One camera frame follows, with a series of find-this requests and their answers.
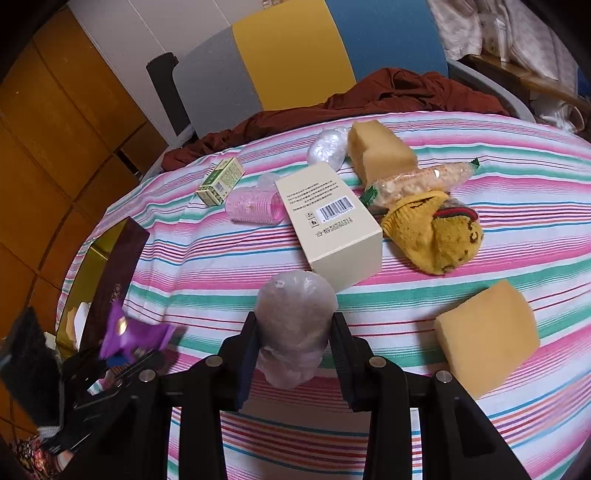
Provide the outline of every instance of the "pink plastic cup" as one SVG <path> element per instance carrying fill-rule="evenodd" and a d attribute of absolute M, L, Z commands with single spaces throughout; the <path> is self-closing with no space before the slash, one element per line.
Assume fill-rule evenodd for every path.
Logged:
<path fill-rule="evenodd" d="M 277 225 L 285 216 L 285 207 L 277 190 L 243 187 L 228 194 L 226 213 L 238 222 Z"/>

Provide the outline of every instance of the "clear plastic bag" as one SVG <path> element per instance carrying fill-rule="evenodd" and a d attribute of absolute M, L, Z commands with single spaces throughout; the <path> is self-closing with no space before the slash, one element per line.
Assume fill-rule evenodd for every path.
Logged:
<path fill-rule="evenodd" d="M 335 291 L 313 272 L 282 272 L 262 286 L 255 306 L 262 345 L 256 366 L 271 385 L 290 390 L 314 377 L 337 308 Z"/>
<path fill-rule="evenodd" d="M 449 192 L 472 177 L 480 166 L 478 159 L 422 168 L 373 182 L 361 197 L 366 207 L 392 208 L 409 195 L 439 190 Z"/>
<path fill-rule="evenodd" d="M 322 130 L 312 142 L 306 153 L 308 165 L 327 162 L 334 171 L 338 171 L 347 156 L 347 136 L 349 128 L 338 127 Z"/>

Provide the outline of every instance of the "yellow knitted sock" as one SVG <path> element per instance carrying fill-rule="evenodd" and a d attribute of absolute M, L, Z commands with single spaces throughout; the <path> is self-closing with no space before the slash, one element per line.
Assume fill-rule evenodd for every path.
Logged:
<path fill-rule="evenodd" d="M 476 212 L 437 191 L 403 198 L 381 225 L 410 261 L 433 275 L 474 258 L 483 237 Z"/>

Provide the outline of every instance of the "red-brown fabric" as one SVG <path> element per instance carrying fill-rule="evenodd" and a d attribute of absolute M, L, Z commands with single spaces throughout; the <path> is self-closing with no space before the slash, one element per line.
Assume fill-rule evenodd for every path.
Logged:
<path fill-rule="evenodd" d="M 403 69 L 380 69 L 348 92 L 333 95 L 325 103 L 259 112 L 233 130 L 207 134 L 195 143 L 171 150 L 164 156 L 162 167 L 166 171 L 176 170 L 203 155 L 306 125 L 351 116 L 417 111 L 498 113 L 509 116 L 496 97 L 476 92 L 440 73 L 419 75 Z"/>

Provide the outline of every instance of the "white wall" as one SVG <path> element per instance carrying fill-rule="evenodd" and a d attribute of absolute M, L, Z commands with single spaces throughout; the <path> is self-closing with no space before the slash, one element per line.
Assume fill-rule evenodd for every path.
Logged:
<path fill-rule="evenodd" d="M 204 40 L 262 9 L 262 0 L 70 0 L 92 43 L 160 134 L 176 137 L 145 67 L 182 59 Z"/>

